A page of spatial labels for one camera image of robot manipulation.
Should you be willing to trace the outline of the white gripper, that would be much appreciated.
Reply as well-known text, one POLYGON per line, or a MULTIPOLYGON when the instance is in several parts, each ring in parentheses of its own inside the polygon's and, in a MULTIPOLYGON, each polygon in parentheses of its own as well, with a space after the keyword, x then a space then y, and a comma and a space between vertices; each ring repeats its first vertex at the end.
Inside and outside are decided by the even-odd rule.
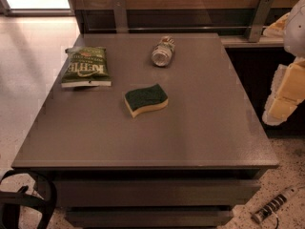
POLYGON ((290 13, 268 26, 263 35, 273 38, 283 36, 285 51, 296 56, 289 66, 278 65, 271 94, 265 103, 263 122, 277 126, 285 122, 305 100, 305 59, 302 58, 305 57, 305 0, 299 0, 290 13))

